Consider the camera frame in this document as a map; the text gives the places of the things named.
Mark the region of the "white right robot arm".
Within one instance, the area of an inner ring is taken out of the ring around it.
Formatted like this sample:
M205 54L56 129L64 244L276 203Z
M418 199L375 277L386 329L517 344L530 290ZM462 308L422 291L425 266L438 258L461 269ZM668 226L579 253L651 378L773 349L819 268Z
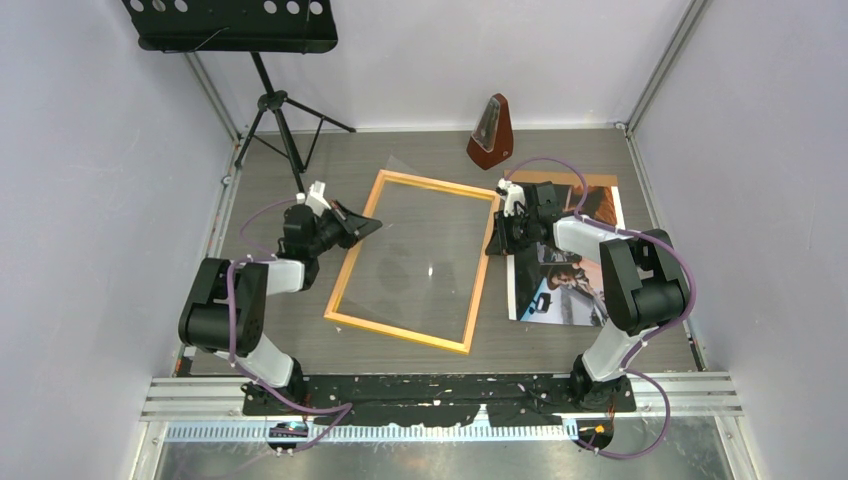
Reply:
M582 213L565 211L550 182L499 181L504 205L494 215L489 256L536 257L540 246L570 254L566 262L539 263L526 291L536 297L562 287L583 291L607 316L594 343L573 364L569 394L576 408L596 410L624 389L625 369L642 344L684 318L694 289L666 233L617 229Z

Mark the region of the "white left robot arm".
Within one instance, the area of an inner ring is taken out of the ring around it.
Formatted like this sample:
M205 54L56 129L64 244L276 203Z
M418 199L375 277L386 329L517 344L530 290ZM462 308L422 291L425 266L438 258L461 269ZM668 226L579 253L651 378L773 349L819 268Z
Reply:
M268 386L268 400L280 412L298 412L307 398L302 367L265 334L267 299L310 289L320 255L335 247L350 249L381 226L337 201L318 208L306 203L288 207L278 249L268 258L201 261L178 320L180 341Z

